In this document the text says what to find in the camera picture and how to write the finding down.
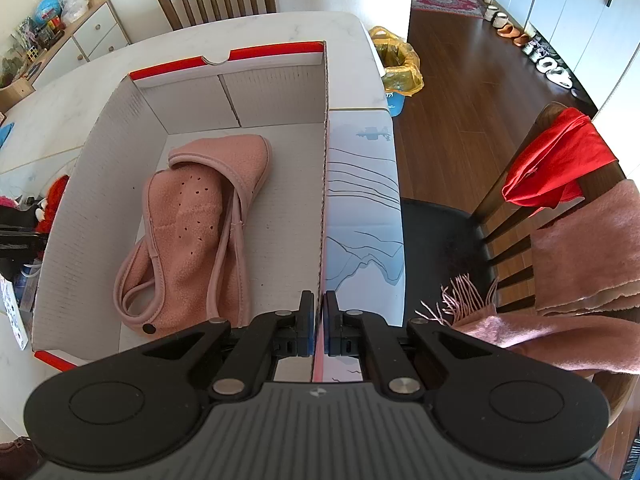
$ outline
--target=doormat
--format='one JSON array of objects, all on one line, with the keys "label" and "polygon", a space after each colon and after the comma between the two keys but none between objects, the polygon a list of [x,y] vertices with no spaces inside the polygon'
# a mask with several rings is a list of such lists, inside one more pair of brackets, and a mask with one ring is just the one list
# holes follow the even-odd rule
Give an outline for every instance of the doormat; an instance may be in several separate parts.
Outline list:
[{"label": "doormat", "polygon": [[484,3],[481,0],[411,0],[412,9],[435,10],[462,16],[482,18]]}]

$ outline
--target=black chair seat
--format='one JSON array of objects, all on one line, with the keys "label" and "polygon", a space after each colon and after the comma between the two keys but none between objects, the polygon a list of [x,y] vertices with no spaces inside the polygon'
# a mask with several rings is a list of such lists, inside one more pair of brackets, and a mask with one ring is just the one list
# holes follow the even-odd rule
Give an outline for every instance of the black chair seat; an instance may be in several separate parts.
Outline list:
[{"label": "black chair seat", "polygon": [[471,215],[439,204],[401,199],[406,292],[404,320],[442,303],[441,286],[459,274],[469,274],[484,299],[494,278],[482,230]]}]

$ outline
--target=wooden floor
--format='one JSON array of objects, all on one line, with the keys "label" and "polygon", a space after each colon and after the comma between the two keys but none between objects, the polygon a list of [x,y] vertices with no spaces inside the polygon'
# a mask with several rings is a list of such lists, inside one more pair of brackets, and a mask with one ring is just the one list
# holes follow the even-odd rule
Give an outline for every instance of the wooden floor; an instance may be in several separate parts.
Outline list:
[{"label": "wooden floor", "polygon": [[[590,116],[596,111],[548,81],[484,20],[412,10],[408,41],[420,57],[424,89],[405,99],[394,118],[402,197],[472,212],[546,104],[557,101]],[[517,235],[542,220],[523,226]],[[505,266],[519,270],[529,264],[523,256]],[[532,283],[523,288],[508,290],[515,297],[503,303],[534,293]],[[620,476],[639,420],[640,390],[607,431],[596,457],[613,478]]]}]

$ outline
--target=brown shoe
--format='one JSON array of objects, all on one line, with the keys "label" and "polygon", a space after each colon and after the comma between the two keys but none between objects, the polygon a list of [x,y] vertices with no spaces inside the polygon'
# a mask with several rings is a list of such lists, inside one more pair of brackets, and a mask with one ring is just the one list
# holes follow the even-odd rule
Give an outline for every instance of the brown shoe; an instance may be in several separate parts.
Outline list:
[{"label": "brown shoe", "polygon": [[523,34],[515,38],[513,40],[513,44],[517,46],[525,46],[527,43],[529,43],[529,41],[531,41],[531,37],[528,36],[527,34]]},{"label": "brown shoe", "polygon": [[22,480],[33,473],[40,457],[31,440],[25,436],[13,442],[0,444],[0,478],[2,480]]},{"label": "brown shoe", "polygon": [[515,28],[511,23],[507,23],[503,28],[498,29],[498,36],[503,38],[517,38],[522,33]]}]

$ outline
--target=pink fleece mask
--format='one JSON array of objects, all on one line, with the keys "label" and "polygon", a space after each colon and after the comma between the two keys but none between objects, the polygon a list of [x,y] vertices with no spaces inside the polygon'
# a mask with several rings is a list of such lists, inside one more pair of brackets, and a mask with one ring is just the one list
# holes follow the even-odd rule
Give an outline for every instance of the pink fleece mask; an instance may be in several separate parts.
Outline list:
[{"label": "pink fleece mask", "polygon": [[[242,222],[266,180],[271,145],[257,135],[198,139],[169,152],[143,191],[145,236],[113,291],[123,322],[163,336],[212,317],[250,321]],[[143,306],[132,303],[154,288]]]}]

